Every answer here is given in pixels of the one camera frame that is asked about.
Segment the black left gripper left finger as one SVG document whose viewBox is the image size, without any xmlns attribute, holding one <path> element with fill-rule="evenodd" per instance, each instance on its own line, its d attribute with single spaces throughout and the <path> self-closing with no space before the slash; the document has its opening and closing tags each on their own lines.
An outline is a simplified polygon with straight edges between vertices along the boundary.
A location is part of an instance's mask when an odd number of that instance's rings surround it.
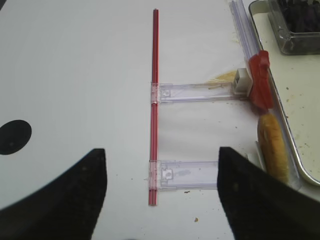
<svg viewBox="0 0 320 240">
<path fill-rule="evenodd" d="M 0 238 L 90 240 L 106 192 L 106 153 L 95 148 L 43 188 L 2 209 Z"/>
</svg>

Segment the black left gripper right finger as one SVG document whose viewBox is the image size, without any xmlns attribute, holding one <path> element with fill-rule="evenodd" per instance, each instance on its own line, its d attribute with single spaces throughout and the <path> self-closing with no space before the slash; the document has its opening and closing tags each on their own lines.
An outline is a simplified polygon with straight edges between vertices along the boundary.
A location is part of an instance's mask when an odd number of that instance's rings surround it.
<svg viewBox="0 0 320 240">
<path fill-rule="evenodd" d="M 320 203 L 220 147 L 217 191 L 236 240 L 318 240 Z"/>
</svg>

